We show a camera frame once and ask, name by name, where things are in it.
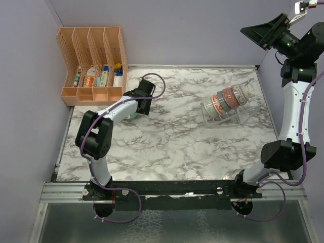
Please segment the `green leaf pattern bowl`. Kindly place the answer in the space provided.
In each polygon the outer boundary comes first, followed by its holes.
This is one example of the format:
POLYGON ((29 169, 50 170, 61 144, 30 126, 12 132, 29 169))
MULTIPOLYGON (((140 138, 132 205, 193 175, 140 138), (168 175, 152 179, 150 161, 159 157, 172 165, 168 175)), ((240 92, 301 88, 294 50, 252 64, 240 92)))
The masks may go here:
POLYGON ((125 120, 133 120, 133 119, 137 118, 138 115, 139 115, 138 113, 132 113, 132 114, 128 115, 127 117, 125 117, 125 120))

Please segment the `brown white geometric bowl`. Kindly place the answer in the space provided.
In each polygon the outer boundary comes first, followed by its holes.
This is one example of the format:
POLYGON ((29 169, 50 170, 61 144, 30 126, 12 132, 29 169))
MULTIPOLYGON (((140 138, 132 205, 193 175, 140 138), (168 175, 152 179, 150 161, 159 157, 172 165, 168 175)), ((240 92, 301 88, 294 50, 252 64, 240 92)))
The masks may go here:
POLYGON ((252 97, 250 89, 242 84, 235 84, 231 87, 234 92, 235 98, 241 106, 244 106, 252 97))

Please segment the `green white geometric bowl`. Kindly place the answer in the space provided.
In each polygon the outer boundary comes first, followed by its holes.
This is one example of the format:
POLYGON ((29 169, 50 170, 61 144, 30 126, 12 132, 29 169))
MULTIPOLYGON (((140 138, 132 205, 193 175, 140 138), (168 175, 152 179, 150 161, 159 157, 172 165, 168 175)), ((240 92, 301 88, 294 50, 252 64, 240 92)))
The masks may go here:
POLYGON ((204 98, 203 99, 203 105, 204 105, 204 108, 205 108, 207 114, 210 117, 212 117, 212 118, 218 118, 219 117, 219 114, 218 114, 218 112, 216 111, 216 109, 214 107, 212 97, 204 98))

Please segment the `orange floral bowl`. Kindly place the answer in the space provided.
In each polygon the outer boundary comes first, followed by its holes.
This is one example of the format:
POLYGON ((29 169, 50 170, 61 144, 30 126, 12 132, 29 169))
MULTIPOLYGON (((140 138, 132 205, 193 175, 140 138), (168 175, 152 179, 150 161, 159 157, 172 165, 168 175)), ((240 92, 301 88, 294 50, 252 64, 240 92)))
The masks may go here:
POLYGON ((219 103, 218 96, 217 96, 217 95, 212 95, 212 96, 211 96, 211 101, 212 101, 212 105, 214 106, 216 112, 217 112, 219 115, 223 115, 223 114, 224 114, 224 109, 223 109, 223 107, 221 106, 221 104, 219 103))

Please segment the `grey leaf pattern bowl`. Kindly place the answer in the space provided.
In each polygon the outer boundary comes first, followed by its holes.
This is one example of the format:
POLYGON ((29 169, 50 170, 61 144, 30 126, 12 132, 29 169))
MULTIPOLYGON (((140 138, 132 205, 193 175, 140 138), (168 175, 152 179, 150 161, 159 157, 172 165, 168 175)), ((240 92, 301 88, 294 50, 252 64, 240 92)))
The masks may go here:
POLYGON ((225 88, 222 90, 222 95, 228 104, 232 109, 237 109, 239 107, 239 102, 237 98, 235 97, 234 91, 232 88, 225 88))

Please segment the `blue hexagon red-rim bowl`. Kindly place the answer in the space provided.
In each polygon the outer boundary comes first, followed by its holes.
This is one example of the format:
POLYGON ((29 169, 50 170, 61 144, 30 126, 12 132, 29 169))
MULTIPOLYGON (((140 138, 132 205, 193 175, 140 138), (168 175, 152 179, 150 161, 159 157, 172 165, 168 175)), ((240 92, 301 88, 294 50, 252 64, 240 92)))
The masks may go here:
POLYGON ((223 110, 225 112, 230 112, 232 110, 232 108, 230 106, 228 106, 228 104, 226 103, 221 91, 217 92, 217 96, 218 96, 218 100, 219 100, 220 105, 222 106, 223 110))

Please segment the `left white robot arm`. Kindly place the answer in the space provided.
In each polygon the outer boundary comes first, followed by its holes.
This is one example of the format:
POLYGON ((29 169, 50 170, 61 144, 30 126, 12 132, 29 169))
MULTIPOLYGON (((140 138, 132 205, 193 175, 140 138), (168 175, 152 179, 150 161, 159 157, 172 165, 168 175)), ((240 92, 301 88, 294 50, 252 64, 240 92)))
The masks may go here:
POLYGON ((111 147, 114 126, 132 113, 148 115, 154 91, 155 85, 142 79, 137 88, 124 93, 114 104, 98 112, 89 110, 83 115, 75 145, 88 161, 91 182, 96 185, 94 193, 99 199, 108 199, 112 193, 106 155, 111 147))

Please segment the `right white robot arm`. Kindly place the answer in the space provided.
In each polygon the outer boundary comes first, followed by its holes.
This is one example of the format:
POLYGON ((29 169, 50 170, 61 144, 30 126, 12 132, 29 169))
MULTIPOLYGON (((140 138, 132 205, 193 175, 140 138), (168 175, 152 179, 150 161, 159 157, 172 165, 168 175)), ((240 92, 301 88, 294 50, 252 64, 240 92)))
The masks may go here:
POLYGON ((316 64, 323 53, 323 23, 315 23, 302 38, 290 32, 292 23, 281 13, 270 22, 240 30, 263 49, 276 49, 286 60, 280 70, 284 112, 278 140, 263 146, 260 162, 236 175, 232 191, 239 198, 256 190, 271 175, 302 168, 299 182, 284 180, 289 186, 300 185, 306 177, 307 162, 316 155, 316 147, 310 145, 308 116, 314 85, 323 76, 317 74, 316 64))

